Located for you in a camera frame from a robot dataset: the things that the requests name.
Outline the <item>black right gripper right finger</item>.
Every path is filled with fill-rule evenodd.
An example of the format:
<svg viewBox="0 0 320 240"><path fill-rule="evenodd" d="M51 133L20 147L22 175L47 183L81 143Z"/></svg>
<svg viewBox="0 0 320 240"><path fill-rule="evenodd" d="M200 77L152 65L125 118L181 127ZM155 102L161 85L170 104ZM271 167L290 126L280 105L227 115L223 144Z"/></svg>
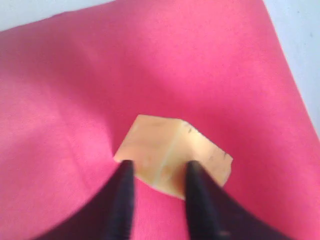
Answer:
<svg viewBox="0 0 320 240"><path fill-rule="evenodd" d="M246 211L195 160L186 164L185 212L191 240L286 240Z"/></svg>

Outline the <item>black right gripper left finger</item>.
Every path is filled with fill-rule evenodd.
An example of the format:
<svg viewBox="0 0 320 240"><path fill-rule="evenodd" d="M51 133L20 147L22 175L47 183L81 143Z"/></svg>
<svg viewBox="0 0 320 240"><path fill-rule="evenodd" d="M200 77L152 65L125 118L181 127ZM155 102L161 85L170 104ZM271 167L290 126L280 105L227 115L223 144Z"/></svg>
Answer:
<svg viewBox="0 0 320 240"><path fill-rule="evenodd" d="M129 240L134 200L134 163L124 160L86 205L37 239Z"/></svg>

